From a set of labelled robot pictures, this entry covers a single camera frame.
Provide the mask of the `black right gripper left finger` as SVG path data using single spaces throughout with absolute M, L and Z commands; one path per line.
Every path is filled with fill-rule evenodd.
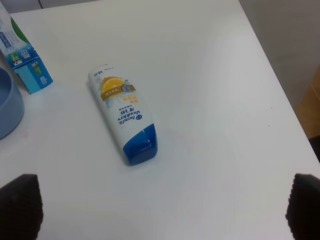
M 35 240 L 44 219 L 38 176 L 22 174 L 0 188 L 0 238 Z

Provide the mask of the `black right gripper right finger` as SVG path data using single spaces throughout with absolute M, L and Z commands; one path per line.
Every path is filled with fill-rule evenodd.
M 311 174 L 295 174 L 285 218 L 295 240 L 320 238 L 319 178 Z

